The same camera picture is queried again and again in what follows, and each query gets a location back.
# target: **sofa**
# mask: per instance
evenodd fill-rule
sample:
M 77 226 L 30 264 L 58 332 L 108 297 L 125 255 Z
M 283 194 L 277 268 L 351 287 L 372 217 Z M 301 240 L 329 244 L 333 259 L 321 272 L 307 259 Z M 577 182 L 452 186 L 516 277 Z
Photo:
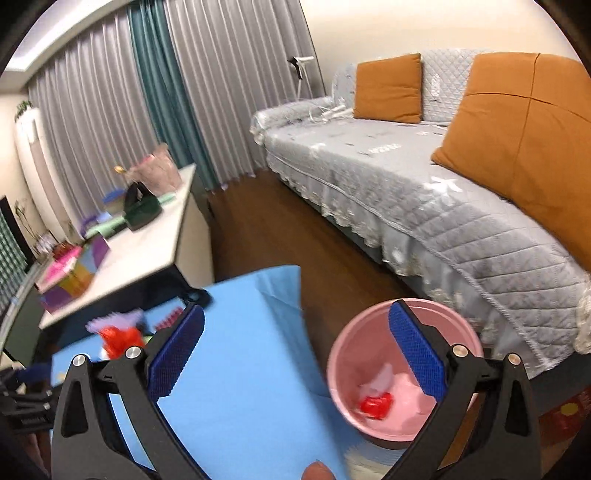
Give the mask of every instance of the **sofa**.
M 348 65 L 330 96 L 258 111 L 251 132 L 295 192 L 418 294 L 467 318 L 491 357 L 518 353 L 532 378 L 574 352 L 588 274 L 511 202 L 431 161 L 478 53 L 421 52 L 417 125 L 323 116 L 354 105 Z

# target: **silver bolt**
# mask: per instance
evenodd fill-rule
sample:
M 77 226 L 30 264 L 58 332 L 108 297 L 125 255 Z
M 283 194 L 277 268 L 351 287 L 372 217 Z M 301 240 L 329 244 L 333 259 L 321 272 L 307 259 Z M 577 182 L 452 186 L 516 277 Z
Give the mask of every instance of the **silver bolt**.
M 512 363 L 513 365 L 519 365 L 521 363 L 521 357 L 516 353 L 510 353 L 507 359 L 509 360 L 509 363 Z
M 468 349 L 463 345 L 454 345 L 452 352 L 455 356 L 459 356 L 461 358 L 468 356 Z
M 72 363 L 75 367 L 81 366 L 84 362 L 86 362 L 86 357 L 84 355 L 76 355 Z
M 125 352 L 125 356 L 127 358 L 138 358 L 140 353 L 142 352 L 142 349 L 138 346 L 130 346 L 127 351 Z

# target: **gray curtain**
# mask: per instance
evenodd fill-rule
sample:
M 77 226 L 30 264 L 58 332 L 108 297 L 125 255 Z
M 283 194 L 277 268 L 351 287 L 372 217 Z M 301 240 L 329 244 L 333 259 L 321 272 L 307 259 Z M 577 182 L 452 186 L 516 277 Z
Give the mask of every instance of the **gray curtain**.
M 197 123 L 218 179 L 265 165 L 252 114 L 296 99 L 292 56 L 315 56 L 299 0 L 164 0 Z M 302 98 L 325 95 L 317 62 Z
M 125 10 L 93 25 L 54 56 L 29 84 L 50 150 L 79 215 L 102 208 L 128 168 L 157 145 L 135 66 Z

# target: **teal curtain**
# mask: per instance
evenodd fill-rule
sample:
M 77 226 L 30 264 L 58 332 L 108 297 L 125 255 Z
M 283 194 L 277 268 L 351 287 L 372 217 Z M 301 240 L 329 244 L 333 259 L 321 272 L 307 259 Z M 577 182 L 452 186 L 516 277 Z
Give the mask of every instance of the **teal curtain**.
M 191 108 L 174 54 L 162 0 L 140 0 L 128 8 L 135 61 L 150 118 L 179 167 L 191 163 L 203 185 L 219 185 Z

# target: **blue mat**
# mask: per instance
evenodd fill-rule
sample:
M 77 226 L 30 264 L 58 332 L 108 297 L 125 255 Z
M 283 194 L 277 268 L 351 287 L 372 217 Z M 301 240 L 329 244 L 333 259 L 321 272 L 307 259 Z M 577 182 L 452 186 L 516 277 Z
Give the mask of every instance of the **blue mat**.
M 269 268 L 208 287 L 205 330 L 172 394 L 158 405 L 213 479 L 300 480 L 320 460 L 348 479 L 343 454 L 362 441 L 336 410 L 300 310 L 300 269 Z M 154 326 L 175 299 L 147 312 Z M 93 336 L 53 356 L 52 381 L 72 358 L 97 358 Z M 120 398 L 113 407 L 134 459 L 150 466 Z

